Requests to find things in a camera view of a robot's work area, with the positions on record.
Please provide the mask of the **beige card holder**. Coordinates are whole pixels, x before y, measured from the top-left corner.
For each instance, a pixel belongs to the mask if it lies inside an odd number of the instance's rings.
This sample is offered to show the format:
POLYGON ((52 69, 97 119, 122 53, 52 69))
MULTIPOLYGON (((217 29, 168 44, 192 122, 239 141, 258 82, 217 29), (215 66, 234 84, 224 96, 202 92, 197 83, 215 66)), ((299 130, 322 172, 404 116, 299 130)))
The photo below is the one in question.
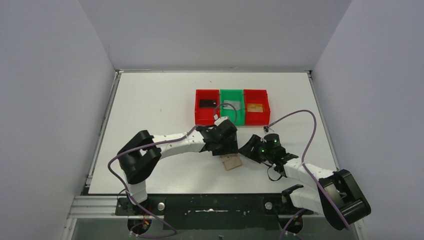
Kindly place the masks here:
POLYGON ((220 159, 226 171, 230 171, 243 165, 240 156, 235 153, 221 155, 220 159))

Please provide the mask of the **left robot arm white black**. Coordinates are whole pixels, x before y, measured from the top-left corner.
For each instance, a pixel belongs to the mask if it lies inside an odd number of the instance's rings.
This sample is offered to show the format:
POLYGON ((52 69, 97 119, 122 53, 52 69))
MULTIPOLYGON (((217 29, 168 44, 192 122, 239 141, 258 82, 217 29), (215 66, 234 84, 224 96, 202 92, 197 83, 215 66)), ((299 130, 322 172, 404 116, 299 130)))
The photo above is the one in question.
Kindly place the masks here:
POLYGON ((184 153, 212 152, 214 156, 238 151, 237 127, 228 119, 212 125, 195 125, 189 131, 170 135, 152 135, 148 130, 138 132, 115 159, 124 173, 120 181, 128 196, 128 207, 143 213, 148 207, 146 179, 159 160, 184 153))

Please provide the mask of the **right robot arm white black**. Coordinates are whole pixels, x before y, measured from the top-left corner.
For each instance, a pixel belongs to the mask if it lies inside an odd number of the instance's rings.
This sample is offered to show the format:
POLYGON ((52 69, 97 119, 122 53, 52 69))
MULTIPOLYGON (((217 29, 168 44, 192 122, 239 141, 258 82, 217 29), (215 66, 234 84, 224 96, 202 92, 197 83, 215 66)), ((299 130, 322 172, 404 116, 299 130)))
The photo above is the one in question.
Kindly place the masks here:
POLYGON ((239 153, 257 163, 269 163, 282 177, 299 183, 281 193, 281 207, 289 213, 306 209, 324 215, 336 230, 363 219, 372 209, 357 181, 346 169, 330 170, 303 162, 281 145, 279 135, 253 135, 239 153))

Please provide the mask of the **gold card in bin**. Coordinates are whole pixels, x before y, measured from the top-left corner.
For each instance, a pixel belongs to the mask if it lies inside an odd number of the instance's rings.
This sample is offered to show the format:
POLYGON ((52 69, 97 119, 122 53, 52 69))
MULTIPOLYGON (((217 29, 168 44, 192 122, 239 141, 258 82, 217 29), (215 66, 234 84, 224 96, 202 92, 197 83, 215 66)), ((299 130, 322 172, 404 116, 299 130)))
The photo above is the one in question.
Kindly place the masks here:
POLYGON ((249 113, 263 113, 264 107, 261 103, 248 103, 246 105, 246 111, 249 113))

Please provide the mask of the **silver card in bin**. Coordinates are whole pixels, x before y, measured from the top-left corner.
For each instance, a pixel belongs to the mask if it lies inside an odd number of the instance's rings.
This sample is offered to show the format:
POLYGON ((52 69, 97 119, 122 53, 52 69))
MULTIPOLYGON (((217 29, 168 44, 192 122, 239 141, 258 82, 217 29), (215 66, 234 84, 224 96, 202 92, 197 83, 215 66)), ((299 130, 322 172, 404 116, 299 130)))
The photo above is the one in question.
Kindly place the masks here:
POLYGON ((241 102, 237 100, 224 100, 222 108, 226 110, 235 109, 236 111, 239 111, 241 109, 241 102))

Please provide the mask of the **black card in bin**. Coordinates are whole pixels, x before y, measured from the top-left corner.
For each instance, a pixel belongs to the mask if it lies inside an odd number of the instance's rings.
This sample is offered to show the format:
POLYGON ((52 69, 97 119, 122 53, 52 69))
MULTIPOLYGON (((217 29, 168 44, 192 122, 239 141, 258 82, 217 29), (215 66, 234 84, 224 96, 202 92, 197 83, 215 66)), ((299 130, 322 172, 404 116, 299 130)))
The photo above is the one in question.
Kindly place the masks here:
POLYGON ((214 109, 217 106, 217 101, 215 99, 200 99, 199 108, 202 109, 214 109))

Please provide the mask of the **green bin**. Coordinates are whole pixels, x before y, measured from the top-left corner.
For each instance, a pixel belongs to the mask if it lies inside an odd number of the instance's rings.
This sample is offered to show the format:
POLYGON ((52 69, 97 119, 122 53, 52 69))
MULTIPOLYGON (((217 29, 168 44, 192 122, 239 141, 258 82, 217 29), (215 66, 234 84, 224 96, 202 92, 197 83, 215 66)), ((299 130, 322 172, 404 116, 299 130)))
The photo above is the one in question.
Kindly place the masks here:
POLYGON ((245 98, 242 89, 220 89, 220 116, 227 116, 236 126, 245 125, 245 98))

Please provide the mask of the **left red bin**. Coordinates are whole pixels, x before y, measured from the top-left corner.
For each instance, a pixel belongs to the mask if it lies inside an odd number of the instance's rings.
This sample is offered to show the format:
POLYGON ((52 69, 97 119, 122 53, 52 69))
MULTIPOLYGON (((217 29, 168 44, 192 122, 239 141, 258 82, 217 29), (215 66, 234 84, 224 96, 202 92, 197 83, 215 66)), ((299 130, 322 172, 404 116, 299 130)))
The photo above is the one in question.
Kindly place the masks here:
POLYGON ((194 122, 196 125, 212 125, 215 122, 215 108, 220 103, 220 91, 218 89, 197 89, 195 91, 194 122))

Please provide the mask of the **red bin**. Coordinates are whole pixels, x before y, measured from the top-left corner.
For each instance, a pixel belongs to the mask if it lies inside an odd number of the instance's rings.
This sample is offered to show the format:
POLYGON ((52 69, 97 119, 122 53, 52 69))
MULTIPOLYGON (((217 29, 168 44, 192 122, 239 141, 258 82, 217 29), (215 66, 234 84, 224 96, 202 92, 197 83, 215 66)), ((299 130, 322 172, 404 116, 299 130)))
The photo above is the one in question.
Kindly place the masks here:
POLYGON ((220 91, 218 89, 197 89, 195 91, 194 122, 196 125, 212 125, 215 122, 215 108, 220 103, 220 91))
POLYGON ((271 109, 265 89, 244 89, 245 126, 266 126, 270 123, 271 109))

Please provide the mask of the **right red bin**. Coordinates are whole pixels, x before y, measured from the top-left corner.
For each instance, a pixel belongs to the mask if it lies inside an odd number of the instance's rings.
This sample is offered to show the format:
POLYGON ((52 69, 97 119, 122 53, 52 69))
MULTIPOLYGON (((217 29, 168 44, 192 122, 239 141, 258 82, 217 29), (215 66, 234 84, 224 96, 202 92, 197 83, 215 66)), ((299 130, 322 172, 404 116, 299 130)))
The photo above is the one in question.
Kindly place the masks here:
POLYGON ((265 89, 244 89, 245 126, 266 126, 270 123, 271 109, 265 89))

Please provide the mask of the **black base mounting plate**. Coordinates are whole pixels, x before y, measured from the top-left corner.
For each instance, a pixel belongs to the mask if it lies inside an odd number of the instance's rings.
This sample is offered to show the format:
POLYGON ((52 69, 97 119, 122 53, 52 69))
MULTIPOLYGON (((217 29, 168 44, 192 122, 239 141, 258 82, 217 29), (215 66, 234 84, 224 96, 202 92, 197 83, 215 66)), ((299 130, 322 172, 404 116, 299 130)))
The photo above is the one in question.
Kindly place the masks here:
POLYGON ((150 194, 141 205, 163 230, 279 230, 298 211, 281 193, 150 194))

